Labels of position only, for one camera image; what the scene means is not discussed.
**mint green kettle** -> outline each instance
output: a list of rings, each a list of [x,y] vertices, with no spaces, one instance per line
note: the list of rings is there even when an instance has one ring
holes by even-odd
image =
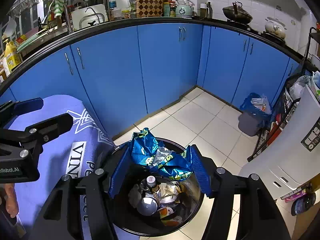
[[[176,2],[178,3],[178,5],[176,7],[176,17],[191,19],[191,16],[193,13],[193,6],[195,4],[190,0],[186,0],[186,1],[189,1],[191,3],[191,5],[180,4],[178,1],[179,0],[176,0]]]

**trash can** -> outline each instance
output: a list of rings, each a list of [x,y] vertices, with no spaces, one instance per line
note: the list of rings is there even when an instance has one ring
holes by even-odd
[[[186,150],[181,145],[170,140],[163,138],[156,138],[156,140],[162,141],[166,148],[175,151],[177,154],[181,154]],[[112,155],[117,155],[117,152],[120,150],[121,149],[116,149]],[[118,194],[113,197],[108,208],[113,223],[122,230],[138,236],[164,236],[179,230],[194,218],[200,209],[204,194],[200,190],[195,174],[192,174],[187,180],[183,181],[190,184],[190,188],[193,189],[192,196],[182,193],[184,195],[180,198],[180,203],[177,204],[174,214],[164,218],[167,220],[177,220],[180,223],[178,225],[166,223],[165,225],[161,221],[159,212],[156,212],[151,216],[144,216],[140,214],[136,208],[133,208],[128,201],[128,194],[133,186],[139,184],[141,180],[150,175],[155,176],[159,182],[169,180],[156,173],[150,173],[145,167],[131,162],[124,176],[120,190]]]
[[[261,99],[261,105],[265,105],[264,111],[255,107],[252,100]],[[255,136],[260,128],[264,127],[271,118],[271,109],[267,97],[256,93],[250,93],[240,106],[243,113],[239,116],[238,128],[249,136]]]

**screw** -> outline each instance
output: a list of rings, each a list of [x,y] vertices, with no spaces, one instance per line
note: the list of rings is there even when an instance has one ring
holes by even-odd
[[[226,172],[226,170],[222,167],[217,168],[217,173],[219,174],[224,174]]]
[[[96,169],[94,171],[94,173],[97,174],[97,175],[101,175],[102,173],[104,173],[104,170],[103,169]]]
[[[32,128],[32,129],[30,129],[29,133],[35,133],[36,131],[37,131],[36,128]]]
[[[61,176],[61,179],[62,179],[63,181],[67,181],[69,178],[70,178],[70,175],[68,175],[68,174],[65,174],[65,175],[62,175],[62,176]]]
[[[255,173],[251,174],[251,179],[253,180],[258,180],[259,179],[259,176]]]
[[[28,156],[28,154],[29,154],[29,151],[25,149],[25,150],[22,150],[19,155],[21,158],[24,158]]]

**countertop edge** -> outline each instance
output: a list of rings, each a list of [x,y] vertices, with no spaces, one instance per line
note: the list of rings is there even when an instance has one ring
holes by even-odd
[[[51,55],[52,53],[68,46],[74,44],[78,41],[84,40],[86,38],[105,33],[108,31],[113,31],[117,29],[122,29],[126,27],[133,27],[138,25],[146,25],[146,24],[157,24],[157,23],[189,23],[189,24],[201,24],[201,25],[208,25],[213,27],[219,27],[227,30],[231,30],[234,32],[241,33],[243,35],[252,37],[258,41],[262,41],[275,49],[278,49],[282,53],[286,54],[293,60],[299,62],[302,59],[302,55],[298,52],[293,54],[291,51],[287,50],[286,48],[271,42],[268,39],[265,39],[261,36],[255,35],[248,31],[230,26],[226,24],[225,21],[220,20],[210,20],[210,21],[200,21],[195,19],[187,19],[187,18],[177,18],[177,17],[148,17],[148,18],[137,18],[137,19],[125,19],[113,22],[106,22],[103,24],[99,24],[93,27],[85,28],[83,30],[71,33],[61,39],[50,43],[46,47],[40,49],[35,54],[31,55],[27,58],[24,62],[22,62],[16,70],[14,70],[9,77],[0,85],[0,96],[11,86],[11,84],[16,81],[23,73],[25,73],[28,69],[33,67],[35,64],[40,62],[42,59],[46,58],[47,56]]]

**faucet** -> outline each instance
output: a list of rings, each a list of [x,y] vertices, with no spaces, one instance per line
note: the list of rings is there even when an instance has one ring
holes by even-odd
[[[54,2],[55,2],[55,0],[53,0],[50,3],[49,8],[48,8],[48,12],[47,12],[46,16],[44,17],[43,21],[41,22],[41,25],[47,25],[48,24],[49,14],[51,13],[51,7],[54,4]],[[63,3],[63,8],[64,8],[64,13],[66,15],[66,23],[67,23],[68,31],[69,31],[69,33],[73,33],[74,30],[71,27],[70,18],[69,18],[69,14],[68,14],[68,8],[67,8],[67,5],[65,3]]]
[[[92,7],[88,7],[84,12],[86,13],[88,9],[91,9],[93,11],[94,15],[98,18],[98,22],[100,24],[101,22],[100,22],[99,16],[97,15],[97,13],[94,11]]]

